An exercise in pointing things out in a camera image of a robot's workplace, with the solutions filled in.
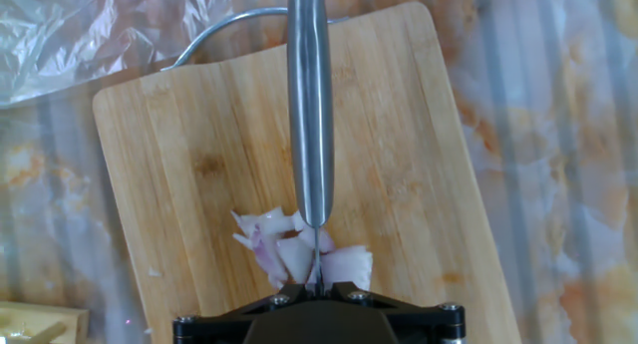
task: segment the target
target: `wooden block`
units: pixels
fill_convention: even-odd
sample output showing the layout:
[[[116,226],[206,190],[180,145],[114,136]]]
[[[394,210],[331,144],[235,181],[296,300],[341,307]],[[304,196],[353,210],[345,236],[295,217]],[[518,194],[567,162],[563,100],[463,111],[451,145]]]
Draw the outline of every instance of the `wooden block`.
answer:
[[[0,336],[23,335],[5,340],[7,344],[49,343],[51,338],[56,344],[85,344],[88,329],[88,310],[0,302]]]

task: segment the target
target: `cutting board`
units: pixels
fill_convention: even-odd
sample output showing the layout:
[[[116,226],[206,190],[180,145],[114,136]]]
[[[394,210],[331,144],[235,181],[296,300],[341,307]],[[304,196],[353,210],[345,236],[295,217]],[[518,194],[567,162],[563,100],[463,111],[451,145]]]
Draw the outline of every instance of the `cutting board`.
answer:
[[[374,255],[372,288],[460,302],[473,343],[519,343],[437,34],[404,4],[330,26],[337,246]],[[94,111],[155,343],[171,320],[274,290],[231,217],[296,210],[286,49],[102,90]]]

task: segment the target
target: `metal handle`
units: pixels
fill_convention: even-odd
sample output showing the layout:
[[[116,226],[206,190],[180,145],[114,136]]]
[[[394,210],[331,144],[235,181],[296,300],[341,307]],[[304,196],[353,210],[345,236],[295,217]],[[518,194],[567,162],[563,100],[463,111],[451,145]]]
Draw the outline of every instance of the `metal handle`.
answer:
[[[332,80],[325,0],[288,0],[288,101],[297,205],[326,223],[334,191]]]
[[[218,23],[204,30],[204,32],[202,32],[201,34],[197,35],[197,37],[194,40],[192,40],[190,45],[188,45],[188,47],[186,47],[186,49],[181,53],[181,55],[179,55],[179,57],[177,58],[177,61],[175,61],[174,64],[168,67],[165,67],[161,70],[162,71],[170,70],[170,69],[179,67],[181,65],[184,65],[185,63],[188,62],[188,60],[190,60],[190,57],[192,56],[192,54],[194,54],[195,50],[197,50],[199,45],[201,45],[201,43],[203,43],[204,40],[206,40],[208,37],[212,36],[212,34],[216,33],[217,31],[225,28],[226,26],[232,23],[235,23],[239,20],[252,19],[257,16],[286,15],[287,13],[288,13],[288,9],[284,7],[269,7],[269,8],[252,9],[252,10],[227,16],[223,18],[221,21],[219,21]]]

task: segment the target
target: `onion piece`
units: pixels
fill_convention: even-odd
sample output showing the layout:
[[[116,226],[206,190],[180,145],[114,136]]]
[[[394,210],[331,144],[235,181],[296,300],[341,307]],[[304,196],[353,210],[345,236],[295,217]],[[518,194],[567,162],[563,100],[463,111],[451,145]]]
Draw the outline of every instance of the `onion piece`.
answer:
[[[324,283],[353,282],[359,289],[370,290],[372,253],[363,245],[355,245],[321,256]],[[308,284],[316,282],[316,268],[310,273]]]
[[[298,235],[299,239],[311,249],[315,248],[315,229],[311,226],[304,224],[304,228]],[[321,228],[319,229],[319,252],[327,253],[337,249],[335,242],[332,240],[328,232]]]
[[[292,219],[283,213],[281,207],[276,207],[261,215],[237,215],[233,212],[232,216],[247,237],[250,237],[257,224],[261,226],[261,233],[264,235],[283,233],[294,229]]]
[[[233,233],[232,237],[235,238],[239,243],[243,244],[246,248],[252,250],[252,241],[245,236],[237,233]]]
[[[250,236],[252,251],[255,253],[257,264],[268,274],[271,283],[288,280],[288,273],[281,259],[277,255],[275,241],[278,235],[262,235],[259,224]]]
[[[297,283],[305,282],[312,265],[312,252],[299,237],[277,240],[277,253]]]
[[[296,231],[301,231],[303,230],[303,228],[309,226],[308,224],[306,224],[306,221],[303,220],[303,218],[301,217],[301,212],[299,212],[299,210],[297,210],[294,214],[292,214],[292,217],[290,219],[292,220],[292,224]]]

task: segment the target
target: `knife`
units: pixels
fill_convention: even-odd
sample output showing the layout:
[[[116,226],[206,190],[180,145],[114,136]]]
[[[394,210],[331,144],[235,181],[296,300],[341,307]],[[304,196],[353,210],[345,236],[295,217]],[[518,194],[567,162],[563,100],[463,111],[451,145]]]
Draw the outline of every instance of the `knife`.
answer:
[[[319,230],[332,211],[334,129],[325,0],[288,0],[288,103],[297,205],[315,230],[317,295],[323,295]]]

